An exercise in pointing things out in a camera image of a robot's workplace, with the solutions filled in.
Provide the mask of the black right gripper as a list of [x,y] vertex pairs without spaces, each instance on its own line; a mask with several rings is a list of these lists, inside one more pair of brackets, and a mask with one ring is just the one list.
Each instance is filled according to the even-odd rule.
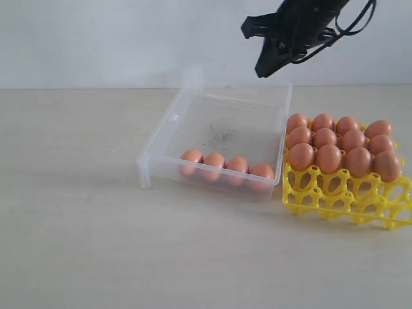
[[[265,37],[255,65],[259,78],[268,78],[290,63],[289,47],[312,48],[348,0],[286,0],[276,13],[248,16],[241,25],[246,39]],[[283,38],[283,43],[275,40]]]

